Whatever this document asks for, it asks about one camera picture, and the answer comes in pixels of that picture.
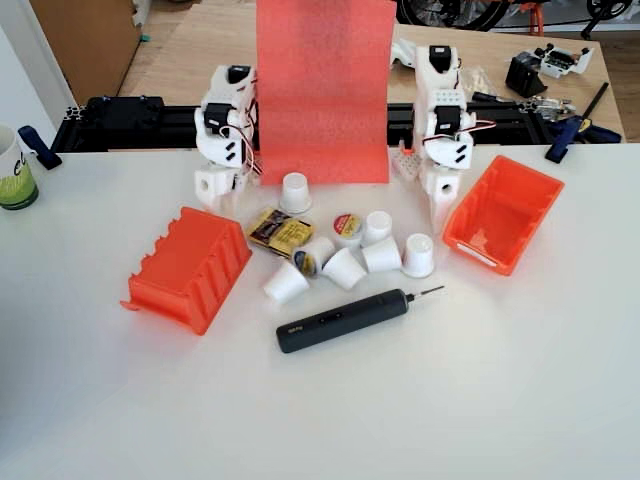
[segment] white paper cup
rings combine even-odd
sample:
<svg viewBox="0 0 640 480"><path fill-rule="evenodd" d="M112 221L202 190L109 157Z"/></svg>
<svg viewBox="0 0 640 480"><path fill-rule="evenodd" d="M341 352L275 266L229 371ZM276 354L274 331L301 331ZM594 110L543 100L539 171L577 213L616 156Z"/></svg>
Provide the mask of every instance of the white paper cup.
<svg viewBox="0 0 640 480"><path fill-rule="evenodd" d="M348 248L338 250L326 263L322 274L329 277L345 290L351 290L353 286L362 280L367 272L358 263Z"/></svg>
<svg viewBox="0 0 640 480"><path fill-rule="evenodd" d="M391 235L391 226L391 215L387 212L382 210L371 212L364 222L362 246L368 247L389 237Z"/></svg>
<svg viewBox="0 0 640 480"><path fill-rule="evenodd" d="M311 195L307 177L301 173L289 173L282 180L280 206L286 213L297 215L311 207Z"/></svg>
<svg viewBox="0 0 640 480"><path fill-rule="evenodd" d="M316 237L306 245L295 248L291 259L293 264L306 277L315 277L327 260L336 251L336 247L327 237Z"/></svg>
<svg viewBox="0 0 640 480"><path fill-rule="evenodd" d="M264 292L278 303L285 303L309 288L309 282L291 263L283 261L264 285Z"/></svg>
<svg viewBox="0 0 640 480"><path fill-rule="evenodd" d="M353 213L344 213L333 219L333 239L340 248L360 248L363 230L362 219Z"/></svg>
<svg viewBox="0 0 640 480"><path fill-rule="evenodd" d="M433 272L433 240L424 233L407 238L402 259L402 271L413 278L424 278Z"/></svg>
<svg viewBox="0 0 640 480"><path fill-rule="evenodd" d="M393 237L387 237L363 248L362 255L370 273L387 272L402 267L402 258L400 258L398 245Z"/></svg>

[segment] white wall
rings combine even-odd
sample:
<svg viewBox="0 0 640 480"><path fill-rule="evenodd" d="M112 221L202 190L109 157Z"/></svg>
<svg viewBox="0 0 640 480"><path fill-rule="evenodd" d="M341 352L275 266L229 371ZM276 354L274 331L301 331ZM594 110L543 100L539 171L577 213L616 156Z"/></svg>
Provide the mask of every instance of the white wall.
<svg viewBox="0 0 640 480"><path fill-rule="evenodd" d="M16 130L31 125L47 145L51 145L57 129L3 28L0 28L0 123Z"/></svg>
<svg viewBox="0 0 640 480"><path fill-rule="evenodd" d="M36 96L57 129L66 109L75 106L71 90L29 0L0 0L0 4L0 28L4 30Z"/></svg>

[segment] wooden table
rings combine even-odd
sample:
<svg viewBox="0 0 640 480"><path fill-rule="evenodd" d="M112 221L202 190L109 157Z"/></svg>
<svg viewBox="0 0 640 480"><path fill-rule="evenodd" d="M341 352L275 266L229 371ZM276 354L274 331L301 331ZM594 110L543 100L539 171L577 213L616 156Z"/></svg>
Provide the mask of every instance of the wooden table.
<svg viewBox="0 0 640 480"><path fill-rule="evenodd" d="M595 48L589 68L583 75L569 74L555 80L542 76L547 95L573 100L583 112L609 74L598 42L541 39L524 35L468 32L396 25L395 37L417 45L441 44L458 48L463 66L482 66L499 95L517 97L504 84L511 57L523 50L544 47L547 41L578 52ZM133 94L160 95L171 104L199 104L209 88L217 65L256 64L255 5L196 4L176 28ZM394 67L389 78L390 102L413 102L416 87L413 71ZM624 135L613 90L604 95L592 115L595 124Z"/></svg>

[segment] black tool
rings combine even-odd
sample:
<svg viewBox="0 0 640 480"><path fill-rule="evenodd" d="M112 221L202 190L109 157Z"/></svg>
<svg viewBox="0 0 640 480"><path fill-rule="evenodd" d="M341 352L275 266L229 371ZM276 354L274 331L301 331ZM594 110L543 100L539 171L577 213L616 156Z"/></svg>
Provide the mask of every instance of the black tool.
<svg viewBox="0 0 640 480"><path fill-rule="evenodd" d="M522 52L511 59L505 83L511 90L525 98L538 95L547 89L538 76L540 59L528 52Z"/></svg>
<svg viewBox="0 0 640 480"><path fill-rule="evenodd" d="M35 128L25 125L18 130L18 135L29 148L36 151L38 161L47 170L52 170L62 163L60 157L44 144Z"/></svg>
<svg viewBox="0 0 640 480"><path fill-rule="evenodd" d="M283 353L291 353L407 313L409 302L444 286L417 294L389 290L333 310L318 313L276 330Z"/></svg>
<svg viewBox="0 0 640 480"><path fill-rule="evenodd" d="M544 156L547 160L551 160L555 163L560 163L562 161L569 150L569 145L573 143L576 135L578 135L580 131L584 131L591 126L589 116L593 112L593 109L596 108L596 105L602 98L602 95L604 95L607 88L609 88L609 83L604 82L582 116L574 115L573 117L564 120L563 128L553 142L553 145L551 145L551 148L549 148Z"/></svg>

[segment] mug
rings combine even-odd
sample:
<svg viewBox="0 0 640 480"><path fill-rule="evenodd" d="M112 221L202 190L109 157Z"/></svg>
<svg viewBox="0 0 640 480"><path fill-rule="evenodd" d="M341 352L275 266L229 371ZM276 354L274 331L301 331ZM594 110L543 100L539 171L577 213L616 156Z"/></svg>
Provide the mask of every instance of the mug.
<svg viewBox="0 0 640 480"><path fill-rule="evenodd" d="M0 207L20 210L38 198L38 187L16 132L0 124Z"/></svg>

